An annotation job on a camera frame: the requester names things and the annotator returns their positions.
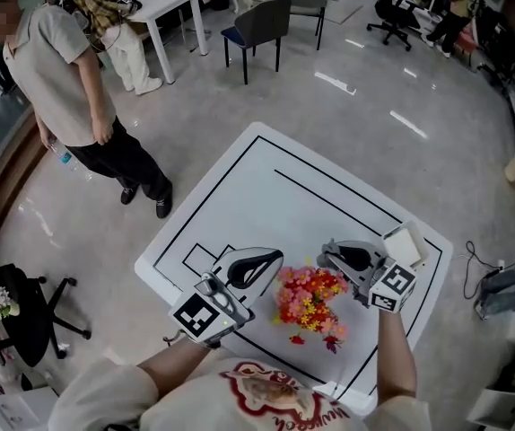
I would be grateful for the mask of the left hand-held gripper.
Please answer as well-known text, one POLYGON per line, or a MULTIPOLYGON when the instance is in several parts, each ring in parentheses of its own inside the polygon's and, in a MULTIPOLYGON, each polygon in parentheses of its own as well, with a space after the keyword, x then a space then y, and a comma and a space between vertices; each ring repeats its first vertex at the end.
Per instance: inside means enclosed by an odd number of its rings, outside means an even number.
POLYGON ((248 308, 267 290, 283 262, 278 249, 228 251, 212 272, 182 292, 169 316, 197 344, 214 345, 255 318, 248 308))

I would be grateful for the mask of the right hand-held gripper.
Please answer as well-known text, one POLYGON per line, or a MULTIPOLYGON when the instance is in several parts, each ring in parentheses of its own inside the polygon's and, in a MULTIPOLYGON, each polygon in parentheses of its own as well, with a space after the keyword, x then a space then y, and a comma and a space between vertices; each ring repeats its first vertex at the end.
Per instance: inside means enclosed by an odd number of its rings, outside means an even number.
POLYGON ((328 260, 355 286, 354 298, 366 308, 399 313, 415 290, 416 272, 385 257, 372 242, 341 241, 335 246, 328 260))

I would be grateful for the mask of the grey knitted cloth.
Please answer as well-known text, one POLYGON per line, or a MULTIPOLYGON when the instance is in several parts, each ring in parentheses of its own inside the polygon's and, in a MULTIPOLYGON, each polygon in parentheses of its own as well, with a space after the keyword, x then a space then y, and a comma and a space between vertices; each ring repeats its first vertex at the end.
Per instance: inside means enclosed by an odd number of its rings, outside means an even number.
POLYGON ((337 270, 337 266, 331 257, 338 257, 340 255, 339 246, 334 239, 325 243, 321 247, 321 253, 317 256, 316 262, 319 268, 330 268, 337 270))

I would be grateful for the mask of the flower bouquet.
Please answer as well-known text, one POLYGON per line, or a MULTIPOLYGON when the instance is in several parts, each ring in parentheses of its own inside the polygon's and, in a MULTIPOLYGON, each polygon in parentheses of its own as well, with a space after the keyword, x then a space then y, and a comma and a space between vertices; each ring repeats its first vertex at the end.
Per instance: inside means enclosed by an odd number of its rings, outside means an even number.
POLYGON ((347 327, 330 304, 338 296, 348 293, 345 275, 311 265, 283 266, 276 275, 275 284, 274 323, 294 329, 290 342, 303 346, 306 336, 315 334, 329 352, 336 354, 347 338, 347 327))

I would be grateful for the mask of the person's left forearm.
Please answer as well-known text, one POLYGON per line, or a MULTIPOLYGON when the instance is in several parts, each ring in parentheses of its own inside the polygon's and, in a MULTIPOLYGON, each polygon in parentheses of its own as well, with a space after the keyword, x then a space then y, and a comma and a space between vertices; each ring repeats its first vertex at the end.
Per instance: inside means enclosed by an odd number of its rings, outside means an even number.
POLYGON ((180 387, 210 352, 209 347, 184 338, 147 358, 138 367, 151 378, 161 399, 180 387))

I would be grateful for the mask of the person's right forearm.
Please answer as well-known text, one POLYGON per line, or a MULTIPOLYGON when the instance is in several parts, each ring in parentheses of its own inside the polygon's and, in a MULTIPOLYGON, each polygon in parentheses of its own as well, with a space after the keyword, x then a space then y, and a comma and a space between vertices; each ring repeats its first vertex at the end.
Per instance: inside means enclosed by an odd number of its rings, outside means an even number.
POLYGON ((399 313, 379 311, 377 355, 378 404, 400 396, 415 398, 415 360, 399 313))

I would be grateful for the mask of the white rectangular box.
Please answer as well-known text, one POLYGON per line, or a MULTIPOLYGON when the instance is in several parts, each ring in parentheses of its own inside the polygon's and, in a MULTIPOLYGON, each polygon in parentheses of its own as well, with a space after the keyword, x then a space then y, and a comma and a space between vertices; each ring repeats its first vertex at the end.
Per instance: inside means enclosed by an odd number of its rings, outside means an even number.
POLYGON ((417 269, 429 257, 425 239, 414 221, 404 222, 381 236, 386 253, 394 261, 417 269))

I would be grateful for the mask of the person's white printed shirt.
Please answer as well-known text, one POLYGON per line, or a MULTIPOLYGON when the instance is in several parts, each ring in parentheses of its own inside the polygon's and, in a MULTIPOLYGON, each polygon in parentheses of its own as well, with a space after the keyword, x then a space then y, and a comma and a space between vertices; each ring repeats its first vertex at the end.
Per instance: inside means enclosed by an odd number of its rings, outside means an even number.
POLYGON ((262 362, 224 358, 159 396, 134 365, 101 360, 60 395, 48 431, 432 431, 426 403, 398 396, 362 418, 262 362))

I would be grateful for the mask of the white side desk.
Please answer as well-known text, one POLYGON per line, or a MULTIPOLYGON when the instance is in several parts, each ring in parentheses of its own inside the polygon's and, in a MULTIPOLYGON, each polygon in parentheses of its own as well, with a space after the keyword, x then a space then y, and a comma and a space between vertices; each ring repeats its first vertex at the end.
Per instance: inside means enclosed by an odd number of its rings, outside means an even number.
POLYGON ((485 427, 485 431, 515 431, 515 392, 483 389, 467 422, 485 427))

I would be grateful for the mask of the clear water bottle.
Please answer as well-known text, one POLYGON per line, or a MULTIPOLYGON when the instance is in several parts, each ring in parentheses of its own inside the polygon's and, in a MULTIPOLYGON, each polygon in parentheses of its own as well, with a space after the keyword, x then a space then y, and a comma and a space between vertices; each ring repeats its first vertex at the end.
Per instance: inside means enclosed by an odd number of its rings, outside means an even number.
POLYGON ((51 137, 49 139, 49 145, 54 155, 65 167, 72 172, 77 170, 78 160, 64 144, 62 144, 56 137, 51 137))

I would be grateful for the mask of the black swivel chair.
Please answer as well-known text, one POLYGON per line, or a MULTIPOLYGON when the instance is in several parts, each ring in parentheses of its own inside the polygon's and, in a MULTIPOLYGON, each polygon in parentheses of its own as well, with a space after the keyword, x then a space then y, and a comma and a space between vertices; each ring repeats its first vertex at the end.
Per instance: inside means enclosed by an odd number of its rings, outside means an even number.
POLYGON ((54 294, 47 299, 42 291, 42 285, 47 282, 45 277, 28 278, 25 273, 13 264, 0 267, 0 289, 17 304, 14 313, 0 314, 0 322, 7 337, 0 339, 0 362, 5 363, 3 351, 14 348, 19 358, 29 367, 36 366, 51 347, 57 358, 66 358, 66 351, 59 347, 55 327, 58 325, 66 330, 90 339, 89 329, 79 329, 56 315, 57 305, 65 289, 76 286, 73 277, 62 279, 54 294))

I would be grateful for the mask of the grey chair with blue seat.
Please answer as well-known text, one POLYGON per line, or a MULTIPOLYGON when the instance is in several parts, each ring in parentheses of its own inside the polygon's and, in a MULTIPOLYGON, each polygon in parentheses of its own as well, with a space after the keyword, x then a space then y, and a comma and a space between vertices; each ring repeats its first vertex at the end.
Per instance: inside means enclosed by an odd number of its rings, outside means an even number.
POLYGON ((221 31, 225 65, 230 66, 229 43, 241 49, 244 84, 248 84, 248 50, 256 54, 257 47, 275 43, 275 71, 279 71, 282 38, 288 34, 291 0, 267 0, 238 16, 234 24, 221 31))

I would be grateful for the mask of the small pot with white flowers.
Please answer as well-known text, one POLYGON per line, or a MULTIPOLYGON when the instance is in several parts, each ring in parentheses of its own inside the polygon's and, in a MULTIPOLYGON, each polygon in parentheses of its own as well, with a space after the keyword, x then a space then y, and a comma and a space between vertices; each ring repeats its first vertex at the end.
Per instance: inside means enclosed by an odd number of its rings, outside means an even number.
POLYGON ((0 286, 0 320, 19 314, 20 305, 11 298, 4 286, 0 286))

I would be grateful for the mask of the black office chair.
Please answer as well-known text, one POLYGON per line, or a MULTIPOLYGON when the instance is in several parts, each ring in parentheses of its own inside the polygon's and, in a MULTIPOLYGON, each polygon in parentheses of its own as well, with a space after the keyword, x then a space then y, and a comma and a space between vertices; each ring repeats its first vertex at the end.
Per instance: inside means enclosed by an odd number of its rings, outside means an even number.
POLYGON ((389 39, 392 36, 397 37, 405 44, 405 50, 409 52, 412 49, 412 44, 409 42, 408 34, 404 29, 409 28, 413 30, 420 30, 421 25, 414 14, 417 5, 409 3, 407 8, 402 6, 405 0, 378 0, 374 5, 375 13, 382 20, 381 24, 368 23, 366 25, 367 31, 381 30, 386 33, 385 38, 382 40, 384 45, 389 44, 389 39))

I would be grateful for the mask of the brown wooden ledge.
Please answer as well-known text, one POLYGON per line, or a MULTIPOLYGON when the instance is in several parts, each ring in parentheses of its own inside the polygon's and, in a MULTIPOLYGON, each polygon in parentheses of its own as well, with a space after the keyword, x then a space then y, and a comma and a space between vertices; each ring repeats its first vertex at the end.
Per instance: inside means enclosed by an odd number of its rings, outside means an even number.
POLYGON ((0 145, 0 231, 14 201, 46 154, 29 107, 0 145))

